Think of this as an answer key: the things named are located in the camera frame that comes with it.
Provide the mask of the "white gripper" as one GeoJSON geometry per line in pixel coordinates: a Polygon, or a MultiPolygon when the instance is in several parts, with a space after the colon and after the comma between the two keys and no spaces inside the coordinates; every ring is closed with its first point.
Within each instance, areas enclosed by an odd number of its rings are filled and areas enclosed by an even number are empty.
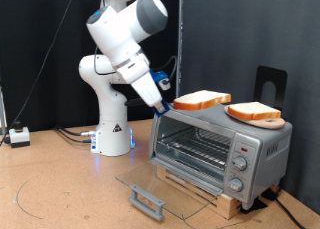
{"type": "Polygon", "coordinates": [[[165,111],[165,106],[161,103],[162,96],[150,74],[149,64],[143,53],[132,56],[123,65],[118,65],[116,71],[149,107],[156,107],[159,113],[165,111]]]}

